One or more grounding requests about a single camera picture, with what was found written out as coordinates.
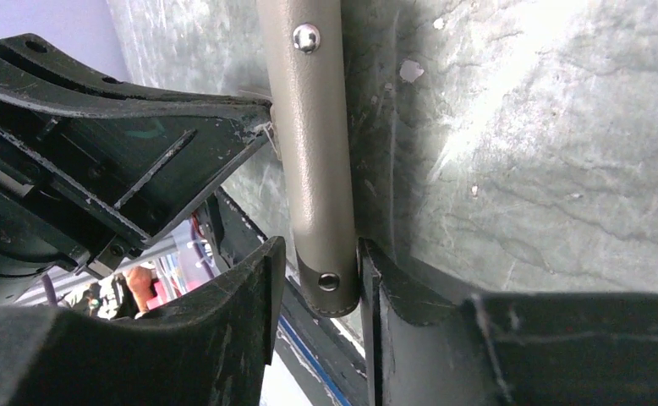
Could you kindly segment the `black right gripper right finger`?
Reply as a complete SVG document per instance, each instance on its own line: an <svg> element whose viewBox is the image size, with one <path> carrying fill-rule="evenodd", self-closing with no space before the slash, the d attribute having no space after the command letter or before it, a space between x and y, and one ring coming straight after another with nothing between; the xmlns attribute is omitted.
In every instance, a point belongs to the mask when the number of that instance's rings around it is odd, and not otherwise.
<svg viewBox="0 0 658 406"><path fill-rule="evenodd" d="M658 405L658 294L485 291L359 242L373 405Z"/></svg>

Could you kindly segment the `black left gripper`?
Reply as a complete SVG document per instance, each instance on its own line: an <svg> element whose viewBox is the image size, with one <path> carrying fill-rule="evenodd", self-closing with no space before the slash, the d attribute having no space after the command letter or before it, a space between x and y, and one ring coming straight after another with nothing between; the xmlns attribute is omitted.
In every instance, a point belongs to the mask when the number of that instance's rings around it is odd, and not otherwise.
<svg viewBox="0 0 658 406"><path fill-rule="evenodd" d="M43 38L0 40L0 305L53 267L114 266L267 141L270 104L133 85Z"/></svg>

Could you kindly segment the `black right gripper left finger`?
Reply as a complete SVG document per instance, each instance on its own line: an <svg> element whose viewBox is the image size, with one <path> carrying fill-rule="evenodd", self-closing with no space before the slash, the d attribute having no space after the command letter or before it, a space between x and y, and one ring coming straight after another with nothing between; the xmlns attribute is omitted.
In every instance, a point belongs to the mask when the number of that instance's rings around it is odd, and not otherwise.
<svg viewBox="0 0 658 406"><path fill-rule="evenodd" d="M0 405L256 405L285 269L273 237L136 320L0 307Z"/></svg>

